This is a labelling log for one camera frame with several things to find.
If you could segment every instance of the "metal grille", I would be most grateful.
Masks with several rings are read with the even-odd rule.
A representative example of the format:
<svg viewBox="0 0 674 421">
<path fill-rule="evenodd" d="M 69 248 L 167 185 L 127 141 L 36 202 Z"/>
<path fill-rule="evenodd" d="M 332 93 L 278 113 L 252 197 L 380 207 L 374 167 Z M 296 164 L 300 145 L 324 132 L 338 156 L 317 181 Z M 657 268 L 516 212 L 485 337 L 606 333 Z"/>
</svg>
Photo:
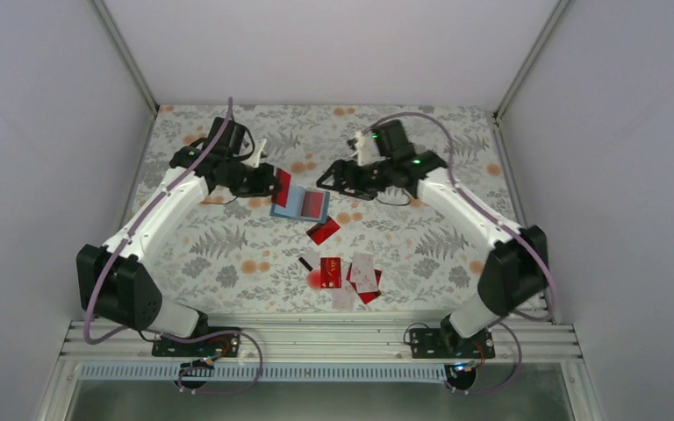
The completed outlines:
<svg viewBox="0 0 674 421">
<path fill-rule="evenodd" d="M 91 361 L 83 364 L 82 380 L 176 380 L 179 362 Z M 257 364 L 220 362 L 185 380 L 205 378 L 247 382 Z M 442 364 L 292 364 L 268 363 L 261 382 L 432 382 L 445 379 Z"/>
</svg>

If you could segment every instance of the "gray floor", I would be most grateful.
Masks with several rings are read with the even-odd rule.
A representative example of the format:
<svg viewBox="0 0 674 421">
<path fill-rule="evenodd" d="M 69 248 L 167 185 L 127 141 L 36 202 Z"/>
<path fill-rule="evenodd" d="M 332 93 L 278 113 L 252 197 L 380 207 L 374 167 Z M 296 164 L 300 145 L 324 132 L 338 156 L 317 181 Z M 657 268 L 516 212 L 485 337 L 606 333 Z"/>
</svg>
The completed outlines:
<svg viewBox="0 0 674 421">
<path fill-rule="evenodd" d="M 503 380 L 510 367 L 480 370 L 475 389 Z M 209 384 L 230 389 L 236 383 Z M 81 382 L 72 417 L 82 420 L 570 420 L 562 373 L 556 364 L 526 364 L 510 388 L 492 396 L 452 396 L 423 383 L 267 382 L 233 396 L 192 396 L 171 382 Z"/>
</svg>

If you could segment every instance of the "leaf pattern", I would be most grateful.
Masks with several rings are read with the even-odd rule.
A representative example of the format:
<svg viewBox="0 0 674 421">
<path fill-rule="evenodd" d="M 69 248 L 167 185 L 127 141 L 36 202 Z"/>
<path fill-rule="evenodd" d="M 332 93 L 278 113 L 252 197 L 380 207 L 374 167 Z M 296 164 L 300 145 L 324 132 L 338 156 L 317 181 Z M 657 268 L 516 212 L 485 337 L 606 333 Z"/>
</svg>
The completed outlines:
<svg viewBox="0 0 674 421">
<path fill-rule="evenodd" d="M 255 139 L 267 138 L 266 159 L 292 172 L 293 182 L 314 187 L 336 159 L 351 151 L 347 140 L 377 119 L 398 111 L 420 111 L 438 118 L 453 134 L 454 174 L 493 209 L 511 217 L 513 207 L 505 177 L 488 172 L 499 165 L 484 112 L 463 107 L 244 105 L 234 108 L 236 121 Z M 132 212 L 149 199 L 169 168 L 172 155 L 189 134 L 208 132 L 224 106 L 161 107 L 140 168 Z M 448 153 L 448 142 L 419 118 L 402 120 L 417 149 Z M 231 195 L 222 188 L 212 197 Z M 399 189 L 380 196 L 404 204 Z M 239 199 L 223 205 L 200 204 L 169 236 L 147 269 L 162 294 L 207 312 L 333 311 L 328 291 L 311 289 L 298 256 L 313 249 L 349 263 L 355 252 L 372 253 L 382 270 L 382 295 L 355 310 L 453 309 L 474 294 L 478 275 L 473 260 L 484 260 L 483 247 L 463 227 L 452 226 L 436 210 L 417 201 L 388 206 L 333 195 L 329 214 L 341 226 L 321 246 L 305 232 L 312 224 L 273 218 L 269 202 Z"/>
</svg>

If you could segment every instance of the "floral tablecloth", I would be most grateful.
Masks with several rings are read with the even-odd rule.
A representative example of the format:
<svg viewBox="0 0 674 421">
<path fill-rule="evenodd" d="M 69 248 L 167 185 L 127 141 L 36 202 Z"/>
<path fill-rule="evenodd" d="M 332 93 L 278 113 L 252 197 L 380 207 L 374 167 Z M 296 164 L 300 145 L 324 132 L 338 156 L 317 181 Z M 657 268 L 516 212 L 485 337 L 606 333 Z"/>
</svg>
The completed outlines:
<svg viewBox="0 0 674 421">
<path fill-rule="evenodd" d="M 509 218 L 513 209 L 484 112 L 462 107 L 242 105 L 236 121 L 255 139 L 267 138 L 267 162 L 315 187 L 332 161 L 346 159 L 346 140 L 380 117 L 421 111 L 438 118 L 455 137 L 455 172 L 479 197 Z M 205 135 L 224 106 L 164 105 L 140 169 L 132 212 L 149 198 L 172 154 Z M 441 156 L 448 144 L 420 118 L 403 120 L 410 141 Z M 267 198 L 239 199 L 214 191 L 171 235 L 148 270 L 165 296 L 208 312 L 333 311 L 328 290 L 311 289 L 298 256 L 313 249 L 349 261 L 354 252 L 374 255 L 383 271 L 382 295 L 355 310 L 452 309 L 473 294 L 484 256 L 469 235 L 418 200 L 404 207 L 333 194 L 329 215 L 341 228 L 317 246 L 306 235 L 312 223 L 273 218 Z M 399 191 L 379 197 L 406 203 Z"/>
</svg>

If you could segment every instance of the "tabletop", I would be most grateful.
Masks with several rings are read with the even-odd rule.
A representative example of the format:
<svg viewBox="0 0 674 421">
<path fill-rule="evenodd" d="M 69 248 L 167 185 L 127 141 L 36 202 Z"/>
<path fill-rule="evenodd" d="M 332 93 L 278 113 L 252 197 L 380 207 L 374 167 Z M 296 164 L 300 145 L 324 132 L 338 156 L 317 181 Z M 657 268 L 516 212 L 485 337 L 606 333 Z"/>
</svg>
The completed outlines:
<svg viewBox="0 0 674 421">
<path fill-rule="evenodd" d="M 386 115 L 419 111 L 439 119 L 453 134 L 454 172 L 492 208 L 513 219 L 513 207 L 492 131 L 478 108 L 433 106 L 242 105 L 238 123 L 255 139 L 268 140 L 265 160 L 292 174 L 292 182 L 315 189 L 315 182 L 337 159 L 352 151 L 346 141 Z M 169 168 L 172 154 L 204 136 L 225 106 L 163 105 L 154 124 L 134 193 L 133 214 L 150 197 Z M 432 123 L 402 120 L 420 150 L 444 159 L 448 142 Z M 313 250 L 339 257 L 373 255 L 382 271 L 381 296 L 353 310 L 453 309 L 474 294 L 484 267 L 482 250 L 420 200 L 400 191 L 380 195 L 385 203 L 332 193 L 329 216 L 340 230 L 317 246 L 306 231 L 313 222 L 273 218 L 269 198 L 233 199 L 217 188 L 170 235 L 156 261 L 147 264 L 162 294 L 206 312 L 336 311 L 331 290 L 312 289 L 298 256 Z"/>
</svg>

